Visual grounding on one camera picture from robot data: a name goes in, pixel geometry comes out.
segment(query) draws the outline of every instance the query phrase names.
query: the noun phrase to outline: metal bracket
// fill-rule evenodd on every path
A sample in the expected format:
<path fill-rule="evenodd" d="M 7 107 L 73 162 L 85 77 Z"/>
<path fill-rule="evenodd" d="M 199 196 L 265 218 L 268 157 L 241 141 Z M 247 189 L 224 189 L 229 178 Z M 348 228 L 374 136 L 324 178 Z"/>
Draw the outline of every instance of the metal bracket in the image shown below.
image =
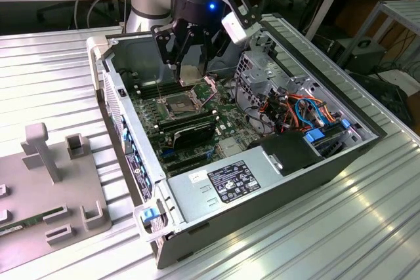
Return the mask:
<path fill-rule="evenodd" d="M 250 28 L 256 22 L 261 20 L 260 10 L 256 7 L 252 7 L 249 0 L 240 0 L 244 7 L 244 12 L 239 10 L 239 7 L 236 5 L 237 0 L 222 0 L 225 2 L 232 12 L 235 14 L 235 17 L 240 22 L 241 26 L 244 29 Z"/>
<path fill-rule="evenodd" d="M 166 26 L 152 26 L 150 31 L 155 39 L 163 63 L 174 64 L 175 57 L 173 56 L 173 53 L 169 52 L 166 48 L 166 45 L 171 39 L 172 24 L 167 24 Z"/>

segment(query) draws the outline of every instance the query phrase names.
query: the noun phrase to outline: expansion slot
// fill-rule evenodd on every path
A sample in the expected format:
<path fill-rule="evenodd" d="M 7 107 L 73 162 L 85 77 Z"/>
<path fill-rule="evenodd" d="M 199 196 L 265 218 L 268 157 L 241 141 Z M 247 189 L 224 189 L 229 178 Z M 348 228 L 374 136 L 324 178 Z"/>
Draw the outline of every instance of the expansion slot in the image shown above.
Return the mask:
<path fill-rule="evenodd" d="M 208 159 L 201 160 L 201 161 L 199 161 L 197 163 L 194 163 L 193 165 L 189 165 L 189 166 L 184 167 L 182 169 L 176 170 L 175 172 L 172 172 L 171 173 L 171 177 L 172 176 L 179 175 L 179 174 L 182 174 L 182 173 L 185 173 L 185 172 L 188 172 L 189 170 L 194 170 L 194 169 L 197 169 L 199 167 L 203 167 L 204 165 L 210 164 L 211 162 L 213 162 L 213 161 L 212 160 L 208 160 Z"/>
<path fill-rule="evenodd" d="M 198 113 L 194 114 L 188 117 L 183 117 L 180 119 L 177 119 L 176 121 L 166 121 L 159 123 L 159 130 L 163 132 L 171 132 L 176 129 L 180 129 L 183 127 L 189 127 L 191 125 L 197 125 L 199 123 L 204 123 L 208 121 L 215 120 L 217 116 L 217 113 L 213 113 L 212 110 L 209 110 L 206 113 Z"/>
<path fill-rule="evenodd" d="M 145 87 L 140 87 L 140 97 L 143 100 L 148 100 L 150 98 L 159 98 L 160 96 L 189 91 L 192 89 L 192 87 L 193 86 L 191 85 L 183 87 L 181 84 L 176 82 L 159 84 L 159 88 L 157 85 L 149 85 Z"/>
<path fill-rule="evenodd" d="M 211 155 L 208 152 L 203 153 L 203 154 L 197 155 L 195 157 L 192 157 L 190 159 L 187 159 L 187 160 L 184 160 L 184 161 L 172 164 L 172 165 L 168 165 L 167 169 L 168 169 L 168 171 L 171 172 L 171 171 L 174 171 L 174 170 L 177 170 L 177 169 L 188 167 L 190 165 L 192 166 L 192 165 L 196 164 L 197 162 L 200 162 L 200 161 L 203 161 L 203 160 L 206 160 L 206 159 L 210 158 L 210 156 Z"/>

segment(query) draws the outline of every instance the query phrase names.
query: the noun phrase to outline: gray plastic holder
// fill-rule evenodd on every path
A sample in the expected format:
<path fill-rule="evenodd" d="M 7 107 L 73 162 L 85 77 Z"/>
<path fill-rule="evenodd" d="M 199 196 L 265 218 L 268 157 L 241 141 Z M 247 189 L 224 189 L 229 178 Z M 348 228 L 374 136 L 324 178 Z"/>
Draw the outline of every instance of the gray plastic holder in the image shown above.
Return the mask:
<path fill-rule="evenodd" d="M 70 224 L 64 224 L 58 228 L 45 232 L 45 241 L 51 246 L 59 242 L 71 239 L 75 235 Z"/>
<path fill-rule="evenodd" d="M 0 211 L 0 224 L 9 222 L 11 220 L 12 220 L 12 213 L 9 210 L 4 209 Z"/>
<path fill-rule="evenodd" d="M 52 224 L 52 223 L 54 223 L 56 221 L 59 221 L 59 220 L 61 220 L 63 218 L 67 218 L 68 216 L 70 216 L 71 212 L 67 208 L 67 206 L 66 205 L 62 205 L 61 207 L 63 208 L 63 210 L 61 210 L 59 212 L 56 212 L 56 213 L 53 213 L 53 214 L 50 214 L 48 216 L 44 216 L 42 218 L 42 220 L 44 220 L 44 222 L 46 224 Z"/>
<path fill-rule="evenodd" d="M 96 200 L 96 209 L 97 209 L 97 212 L 96 211 L 87 212 L 85 211 L 85 208 L 83 206 L 80 206 L 81 219 L 87 231 L 93 230 L 102 226 L 106 221 L 106 217 L 102 210 L 102 207 L 100 206 L 99 200 Z"/>
<path fill-rule="evenodd" d="M 9 187 L 6 186 L 6 184 L 0 185 L 0 198 L 7 197 L 11 194 L 11 190 Z"/>

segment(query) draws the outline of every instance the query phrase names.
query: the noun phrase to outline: green circuit board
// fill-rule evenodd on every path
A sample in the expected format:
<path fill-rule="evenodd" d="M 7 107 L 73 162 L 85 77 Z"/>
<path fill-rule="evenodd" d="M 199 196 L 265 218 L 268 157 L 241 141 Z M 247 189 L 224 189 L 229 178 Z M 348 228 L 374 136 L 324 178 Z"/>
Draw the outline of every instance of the green circuit board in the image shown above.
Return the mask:
<path fill-rule="evenodd" d="M 210 100 L 214 92 L 204 79 L 193 87 L 172 94 L 165 94 L 163 88 L 158 89 L 159 95 L 152 98 L 144 98 L 141 92 L 130 94 L 140 122 L 167 175 L 174 176 L 244 151 L 252 141 L 260 137 L 237 105 L 230 103 L 229 87 L 220 81 L 215 83 L 215 87 L 217 93 Z M 194 126 L 195 115 L 209 112 L 216 113 L 208 119 L 215 121 L 214 136 L 181 150 L 172 150 L 168 144 L 173 130 L 162 132 L 156 129 L 158 124 L 179 120 L 187 121 L 189 127 Z"/>

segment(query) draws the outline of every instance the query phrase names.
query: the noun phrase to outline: aluminum profile table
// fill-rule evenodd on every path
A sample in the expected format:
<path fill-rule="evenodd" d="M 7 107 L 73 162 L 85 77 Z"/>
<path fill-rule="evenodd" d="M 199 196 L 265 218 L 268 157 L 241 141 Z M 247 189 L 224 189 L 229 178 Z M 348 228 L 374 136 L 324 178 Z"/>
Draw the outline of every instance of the aluminum profile table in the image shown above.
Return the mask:
<path fill-rule="evenodd" d="M 85 40 L 116 28 L 0 38 L 0 154 L 42 119 L 50 142 L 80 132 L 93 143 L 112 228 L 0 275 L 4 279 L 418 279 L 420 139 L 287 22 L 265 16 L 388 133 L 336 179 L 157 270 L 131 217 L 133 204 L 94 98 Z M 293 73 L 296 61 L 278 58 Z"/>
<path fill-rule="evenodd" d="M 350 45 L 341 55 L 340 59 L 337 61 L 337 65 L 343 66 L 345 64 L 345 61 L 350 56 L 351 52 L 360 42 L 371 25 L 376 21 L 376 18 L 380 13 L 385 13 L 388 18 L 373 36 L 375 41 L 381 41 L 386 30 L 393 21 L 402 24 L 413 33 L 420 35 L 420 1 L 380 1 L 376 4 L 375 8 L 373 8 L 372 12 L 366 18 L 366 21 L 362 24 Z M 420 45 L 404 60 L 402 68 L 406 68 L 410 64 L 410 61 L 419 55 Z"/>

